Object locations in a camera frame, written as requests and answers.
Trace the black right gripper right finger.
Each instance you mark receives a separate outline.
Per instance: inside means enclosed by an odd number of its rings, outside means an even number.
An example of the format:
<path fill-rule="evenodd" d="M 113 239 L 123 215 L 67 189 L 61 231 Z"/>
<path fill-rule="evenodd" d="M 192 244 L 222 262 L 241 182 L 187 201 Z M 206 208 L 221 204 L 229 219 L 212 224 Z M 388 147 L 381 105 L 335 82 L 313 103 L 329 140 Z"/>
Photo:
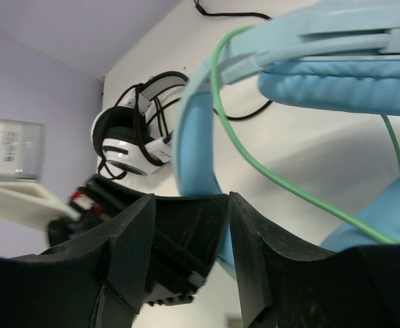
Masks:
<path fill-rule="evenodd" d="M 228 201 L 245 327 L 400 327 L 400 245 L 335 253 Z"/>

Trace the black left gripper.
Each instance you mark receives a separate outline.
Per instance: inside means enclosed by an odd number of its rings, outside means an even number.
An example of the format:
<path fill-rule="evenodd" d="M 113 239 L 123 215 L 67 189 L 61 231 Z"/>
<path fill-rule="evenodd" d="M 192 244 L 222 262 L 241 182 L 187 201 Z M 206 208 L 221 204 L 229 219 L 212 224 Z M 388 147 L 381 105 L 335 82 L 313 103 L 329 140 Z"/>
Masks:
<path fill-rule="evenodd" d="M 57 217 L 46 235 L 54 247 L 109 221 L 122 207 L 122 186 L 100 174 L 77 187 L 68 205 L 78 217 Z M 155 232 L 146 304 L 191 303 L 217 259 L 228 226 L 228 196 L 156 196 Z"/>

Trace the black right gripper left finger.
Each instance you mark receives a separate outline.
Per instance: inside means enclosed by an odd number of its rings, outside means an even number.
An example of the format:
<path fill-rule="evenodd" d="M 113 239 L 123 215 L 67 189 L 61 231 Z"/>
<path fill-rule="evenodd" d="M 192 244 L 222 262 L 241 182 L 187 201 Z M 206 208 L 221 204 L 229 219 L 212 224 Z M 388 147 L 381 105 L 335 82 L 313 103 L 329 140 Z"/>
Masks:
<path fill-rule="evenodd" d="M 130 327 L 145 294 L 156 199 L 38 255 L 0 258 L 0 327 Z"/>

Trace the light blue headphones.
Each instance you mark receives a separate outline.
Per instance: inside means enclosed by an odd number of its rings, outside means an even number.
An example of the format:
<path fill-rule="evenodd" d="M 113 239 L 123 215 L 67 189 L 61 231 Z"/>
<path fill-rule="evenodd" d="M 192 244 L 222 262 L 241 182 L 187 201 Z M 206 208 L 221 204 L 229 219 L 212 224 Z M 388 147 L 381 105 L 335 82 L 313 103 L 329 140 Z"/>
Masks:
<path fill-rule="evenodd" d="M 400 1 L 320 1 L 225 36 L 180 101 L 173 163 L 181 195 L 221 193 L 213 110 L 222 86 L 254 75 L 277 103 L 400 116 Z"/>

